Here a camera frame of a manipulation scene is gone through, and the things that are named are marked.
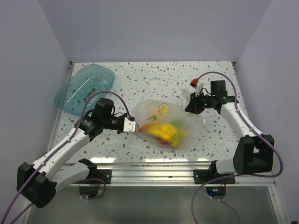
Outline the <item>blue plastic fruit tray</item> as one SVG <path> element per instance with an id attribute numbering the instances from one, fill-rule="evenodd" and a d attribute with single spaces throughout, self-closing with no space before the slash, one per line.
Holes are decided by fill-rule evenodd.
<path id="1" fill-rule="evenodd" d="M 87 105 L 85 105 L 86 100 L 99 91 L 111 90 L 114 80 L 114 72 L 106 67 L 96 64 L 84 66 L 56 94 L 54 103 L 64 112 L 80 116 L 84 106 L 86 106 L 85 112 L 93 109 L 96 102 L 107 94 L 98 94 Z"/>

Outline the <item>clear plastic bag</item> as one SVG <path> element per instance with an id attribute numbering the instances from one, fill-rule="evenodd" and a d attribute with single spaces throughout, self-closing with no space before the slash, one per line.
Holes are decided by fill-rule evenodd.
<path id="1" fill-rule="evenodd" d="M 181 105 L 146 99 L 134 107 L 136 134 L 159 147 L 183 150 L 192 146 L 204 130 L 202 116 Z"/>

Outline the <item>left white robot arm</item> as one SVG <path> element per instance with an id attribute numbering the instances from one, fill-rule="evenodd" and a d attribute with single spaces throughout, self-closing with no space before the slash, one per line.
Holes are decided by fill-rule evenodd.
<path id="1" fill-rule="evenodd" d="M 75 124 L 67 136 L 42 158 L 32 164 L 22 163 L 17 170 L 17 191 L 38 208 L 45 207 L 55 196 L 62 181 L 55 177 L 60 168 L 103 130 L 134 132 L 135 118 L 125 113 L 115 116 L 114 102 L 101 98 Z"/>

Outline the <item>yellow fake banana bunch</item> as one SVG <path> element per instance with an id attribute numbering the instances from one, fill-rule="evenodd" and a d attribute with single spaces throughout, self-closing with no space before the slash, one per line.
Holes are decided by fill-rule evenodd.
<path id="1" fill-rule="evenodd" d="M 157 144 L 163 147 L 177 148 L 188 135 L 185 128 L 176 127 L 171 123 L 151 124 L 145 133 L 154 138 Z"/>

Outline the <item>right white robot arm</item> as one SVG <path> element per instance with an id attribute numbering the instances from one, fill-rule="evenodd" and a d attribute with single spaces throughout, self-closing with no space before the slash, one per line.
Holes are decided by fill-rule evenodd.
<path id="1" fill-rule="evenodd" d="M 201 178 L 219 183 L 226 175 L 270 172 L 273 166 L 274 152 L 271 146 L 274 145 L 274 139 L 254 127 L 239 107 L 235 96 L 228 95 L 226 82 L 212 81 L 211 92 L 207 94 L 204 94 L 204 87 L 197 79 L 192 80 L 190 85 L 195 92 L 190 94 L 190 102 L 185 111 L 200 114 L 205 109 L 216 110 L 228 122 L 239 140 L 234 156 L 211 162 L 208 171 Z"/>

